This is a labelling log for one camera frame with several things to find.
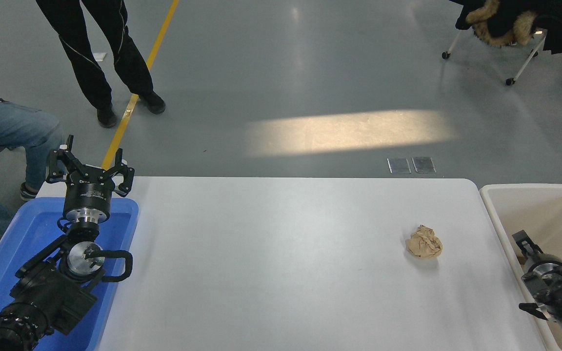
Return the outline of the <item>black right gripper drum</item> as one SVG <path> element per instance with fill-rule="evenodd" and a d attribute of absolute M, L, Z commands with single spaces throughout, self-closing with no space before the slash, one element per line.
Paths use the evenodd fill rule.
<path fill-rule="evenodd" d="M 534 253 L 529 256 L 529 269 L 535 269 L 544 264 L 562 265 L 562 258 L 547 253 Z"/>

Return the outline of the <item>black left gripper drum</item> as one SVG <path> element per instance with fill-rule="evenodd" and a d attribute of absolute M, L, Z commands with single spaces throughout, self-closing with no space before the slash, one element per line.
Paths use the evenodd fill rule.
<path fill-rule="evenodd" d="M 102 171 L 93 168 L 85 173 L 69 171 L 66 176 L 64 213 L 82 208 L 109 213 L 115 184 L 111 178 L 100 179 Z"/>

